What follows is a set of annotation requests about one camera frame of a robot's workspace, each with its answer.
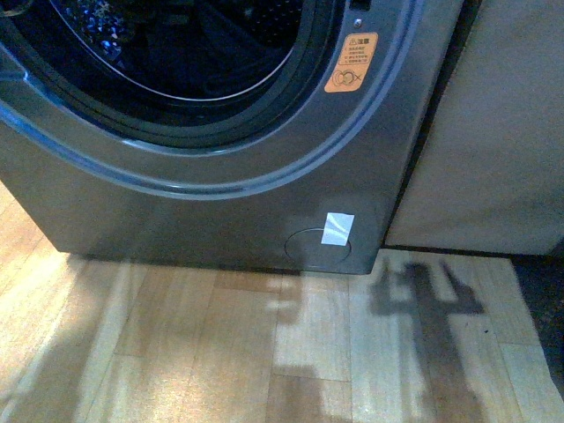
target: warning label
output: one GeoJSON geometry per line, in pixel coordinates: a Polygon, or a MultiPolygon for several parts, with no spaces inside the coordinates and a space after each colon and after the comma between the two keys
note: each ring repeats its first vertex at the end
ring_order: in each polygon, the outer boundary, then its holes
{"type": "Polygon", "coordinates": [[[377,33],[352,33],[347,36],[325,92],[349,93],[358,90],[374,57],[377,42],[377,33]]]}

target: dark floor mat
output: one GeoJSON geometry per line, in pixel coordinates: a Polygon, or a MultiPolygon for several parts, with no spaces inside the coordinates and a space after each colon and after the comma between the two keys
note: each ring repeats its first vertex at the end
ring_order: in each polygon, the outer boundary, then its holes
{"type": "Polygon", "coordinates": [[[564,398],[564,262],[514,260],[554,384],[564,398]]]}

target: gray washing machine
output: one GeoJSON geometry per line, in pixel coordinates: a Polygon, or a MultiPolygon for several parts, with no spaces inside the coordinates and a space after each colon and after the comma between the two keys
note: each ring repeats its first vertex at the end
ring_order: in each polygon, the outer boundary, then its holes
{"type": "Polygon", "coordinates": [[[3,0],[0,180],[60,251],[367,273],[462,0],[3,0]]]}

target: white tag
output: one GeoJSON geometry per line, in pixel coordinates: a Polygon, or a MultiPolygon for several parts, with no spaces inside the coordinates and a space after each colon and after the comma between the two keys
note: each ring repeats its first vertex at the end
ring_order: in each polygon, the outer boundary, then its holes
{"type": "Polygon", "coordinates": [[[353,220],[353,214],[327,213],[321,243],[328,245],[346,245],[349,241],[351,227],[353,227],[353,220]]]}

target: wooden floor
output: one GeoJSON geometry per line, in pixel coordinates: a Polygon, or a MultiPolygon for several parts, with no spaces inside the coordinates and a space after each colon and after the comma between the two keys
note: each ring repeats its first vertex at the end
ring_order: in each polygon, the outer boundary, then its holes
{"type": "Polygon", "coordinates": [[[507,260],[369,276],[57,253],[0,185],[2,422],[562,422],[507,260]]]}

